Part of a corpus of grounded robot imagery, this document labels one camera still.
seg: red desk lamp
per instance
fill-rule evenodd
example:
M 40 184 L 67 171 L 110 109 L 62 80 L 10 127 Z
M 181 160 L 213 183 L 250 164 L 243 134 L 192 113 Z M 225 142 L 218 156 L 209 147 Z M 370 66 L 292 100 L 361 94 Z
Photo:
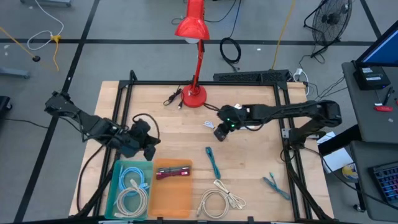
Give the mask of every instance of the red desk lamp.
M 181 100 L 185 105 L 196 108 L 206 101 L 206 90 L 198 84 L 201 62 L 205 51 L 202 40 L 210 38 L 209 31 L 203 19 L 205 15 L 204 0 L 188 0 L 187 16 L 178 25 L 175 35 L 185 37 L 190 44 L 198 44 L 198 64 L 193 83 L 182 90 Z

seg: wooden table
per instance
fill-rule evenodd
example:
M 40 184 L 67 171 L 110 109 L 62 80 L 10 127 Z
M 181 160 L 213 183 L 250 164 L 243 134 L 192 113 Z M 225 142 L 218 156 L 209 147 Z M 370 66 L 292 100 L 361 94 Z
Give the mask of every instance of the wooden table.
M 301 83 L 288 83 L 288 87 L 291 103 L 307 100 L 304 86 Z M 112 116 L 117 88 L 118 82 L 102 83 L 95 114 L 104 118 Z M 210 146 L 221 172 L 221 180 L 232 193 L 244 198 L 247 202 L 247 206 L 243 210 L 230 210 L 227 216 L 221 220 L 243 221 L 247 220 L 248 216 L 253 216 L 255 221 L 294 221 L 291 202 L 282 198 L 262 180 L 262 177 L 269 177 L 269 172 L 273 172 L 278 186 L 289 192 L 285 163 L 279 156 L 282 150 L 282 141 L 278 120 L 267 123 L 255 133 L 250 131 L 229 133 L 223 142 L 219 142 L 214 137 L 213 131 L 203 125 L 206 120 L 212 121 L 215 126 L 220 123 L 220 119 L 217 118 L 214 111 L 205 107 L 188 108 L 186 106 L 178 110 L 179 100 L 175 100 L 169 106 L 162 104 L 175 92 L 176 88 L 177 86 L 174 85 L 134 85 L 127 125 L 132 124 L 131 118 L 135 114 L 151 114 L 159 124 L 160 139 L 162 140 L 156 146 L 154 159 L 191 159 L 193 161 L 192 212 L 188 219 L 208 219 L 204 214 L 196 217 L 196 209 L 202 193 L 207 189 L 216 188 L 213 185 L 215 179 L 213 169 L 205 152 L 205 147 Z M 207 103 L 217 107 L 236 103 L 275 105 L 273 87 L 206 86 L 206 91 Z M 281 102 L 284 102 L 281 91 L 279 95 L 282 97 Z M 156 136 L 153 122 L 145 117 L 142 119 L 151 125 L 150 135 Z M 296 127 L 300 127 L 308 121 L 308 118 L 296 118 L 294 121 Z M 82 166 L 99 146 L 96 141 L 88 142 Z M 310 149 L 318 149 L 315 141 L 307 140 L 306 146 Z M 325 213 L 333 217 L 320 158 L 308 151 L 301 151 L 301 155 L 308 191 Z M 81 185 L 81 206 L 90 199 L 98 186 L 103 156 L 104 150 L 89 163 L 84 173 Z M 139 152 L 130 160 L 143 161 L 145 159 L 142 152 Z M 297 193 L 300 216 L 304 218 L 302 198 L 298 189 Z M 100 214 L 104 214 L 107 196 L 108 189 L 103 194 Z M 223 199 L 211 198 L 206 206 L 210 212 L 223 209 Z M 70 214 L 73 215 L 76 212 L 75 191 Z

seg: concrete floor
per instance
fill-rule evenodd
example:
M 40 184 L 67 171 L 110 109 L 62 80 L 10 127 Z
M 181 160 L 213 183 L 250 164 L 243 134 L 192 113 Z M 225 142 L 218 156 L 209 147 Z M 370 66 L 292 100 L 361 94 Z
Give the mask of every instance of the concrete floor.
M 16 44 L 4 43 L 0 34 L 0 66 L 29 70 L 31 79 L 0 77 L 0 95 L 12 98 L 14 109 L 8 118 L 28 119 L 48 126 L 51 117 L 43 112 L 44 103 L 54 90 L 61 90 L 78 47 L 94 0 L 73 1 L 72 7 L 45 7 L 63 21 L 64 39 L 74 44 L 60 44 L 57 61 L 60 72 L 54 73 L 34 63 Z M 309 30 L 302 27 L 305 17 L 316 8 L 319 0 L 300 0 L 286 28 L 283 40 L 312 40 Z M 395 0 L 366 0 L 381 32 L 396 19 L 398 2 Z M 206 18 L 222 17 L 232 0 L 206 1 Z M 277 40 L 289 11 L 288 0 L 243 0 L 235 32 L 237 40 Z M 88 39 L 169 40 L 174 36 L 174 17 L 185 14 L 185 4 L 177 0 L 101 0 L 96 10 Z M 0 26 L 18 39 L 28 39 L 40 30 L 57 32 L 59 24 L 49 19 L 39 8 L 29 8 L 16 0 L 0 1 Z M 234 10 L 225 20 L 208 24 L 211 39 L 228 36 L 234 21 Z M 353 4 L 353 13 L 342 41 L 375 41 L 376 36 L 366 17 L 360 0 Z M 36 51 L 50 67 L 54 44 Z M 195 46 L 188 44 L 85 44 L 73 77 L 69 94 L 75 104 L 93 113 L 101 82 L 128 79 L 133 69 L 140 80 L 187 80 L 196 65 Z M 235 54 L 226 46 L 227 54 Z M 268 70 L 272 65 L 275 45 L 242 45 L 241 71 Z M 276 69 L 294 72 L 302 55 L 312 51 L 311 45 L 282 45 Z M 302 65 L 312 83 L 320 90 L 342 76 L 341 64 L 358 58 L 366 46 L 330 47 L 321 65 L 306 58 Z M 201 80 L 212 80 L 214 73 L 232 72 L 220 55 L 218 44 L 206 45 Z M 333 129 L 340 133 L 356 123 L 348 92 L 341 91 L 328 99 L 337 101 L 342 110 L 343 124 Z M 45 130 L 27 123 L 5 121 L 0 129 L 0 223 L 13 222 L 32 169 L 43 143 Z M 75 190 L 85 144 L 79 134 L 63 121 L 58 122 L 43 168 L 27 207 L 24 221 L 65 218 Z M 327 176 L 335 217 L 355 223 L 382 223 L 358 213 L 352 205 L 358 202 L 356 192 Z

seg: teal plastic bin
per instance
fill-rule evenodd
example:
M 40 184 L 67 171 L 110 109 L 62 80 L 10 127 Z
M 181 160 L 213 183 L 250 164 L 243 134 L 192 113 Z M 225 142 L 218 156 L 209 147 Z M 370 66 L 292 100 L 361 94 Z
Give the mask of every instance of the teal plastic bin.
M 137 167 L 138 169 L 142 170 L 144 173 L 144 176 L 145 176 L 144 182 L 147 183 L 148 186 L 151 187 L 153 167 L 154 167 L 152 162 L 150 162 L 150 161 L 116 161 L 115 165 L 114 165 L 111 185 L 109 188 L 108 201 L 106 202 L 105 218 L 107 218 L 107 219 L 143 221 L 148 217 L 147 210 L 141 216 L 139 216 L 137 218 L 118 218 L 118 217 L 114 216 L 114 214 L 116 212 L 119 212 L 118 207 L 116 206 L 116 203 L 115 203 L 118 195 L 121 192 L 119 189 L 119 175 L 121 173 L 122 168 L 123 168 L 123 170 L 126 170 L 129 167 Z M 135 172 L 129 172 L 124 177 L 124 185 L 126 187 L 131 186 L 130 179 L 134 179 L 138 185 L 141 183 L 139 174 L 137 174 Z M 150 199 L 150 187 L 146 190 L 148 193 L 148 201 Z M 140 202 L 140 198 L 138 195 L 126 196 L 126 198 L 124 199 L 124 204 L 125 204 L 126 208 L 130 211 L 135 211 L 139 206 L 139 202 Z

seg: lamp shade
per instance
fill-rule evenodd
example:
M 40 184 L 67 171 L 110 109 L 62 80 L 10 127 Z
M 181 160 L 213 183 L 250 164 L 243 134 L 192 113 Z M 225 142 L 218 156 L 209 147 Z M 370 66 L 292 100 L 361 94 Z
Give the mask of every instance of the lamp shade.
M 201 40 L 209 39 L 209 30 L 203 20 L 204 13 L 204 0 L 188 0 L 187 16 L 178 25 L 175 35 Z

